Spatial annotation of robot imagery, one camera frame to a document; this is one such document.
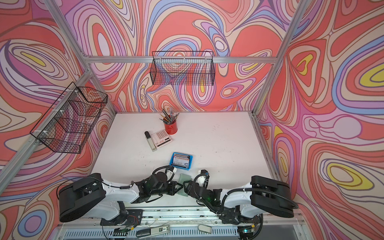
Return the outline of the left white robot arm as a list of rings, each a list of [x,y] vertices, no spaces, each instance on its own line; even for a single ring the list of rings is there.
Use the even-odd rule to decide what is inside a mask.
[[[102,226],[136,224],[140,221],[129,215],[125,204],[150,203],[152,196],[174,196],[183,185],[167,173],[153,173],[150,177],[125,186],[102,179],[94,173],[58,191],[60,222],[80,218],[98,218]]]

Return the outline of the green card holder wallet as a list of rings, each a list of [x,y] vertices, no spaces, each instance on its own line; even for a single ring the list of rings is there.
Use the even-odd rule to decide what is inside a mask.
[[[188,194],[185,192],[186,186],[192,180],[192,177],[186,174],[180,174],[178,183],[182,185],[182,189],[177,192],[178,195],[188,197]]]

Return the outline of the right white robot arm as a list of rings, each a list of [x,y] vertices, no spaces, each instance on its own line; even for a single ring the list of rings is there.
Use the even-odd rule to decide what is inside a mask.
[[[298,204],[291,198],[290,186],[273,179],[253,176],[235,189],[209,190],[208,175],[183,183],[184,192],[214,213],[223,224],[259,224],[264,213],[293,218]]]

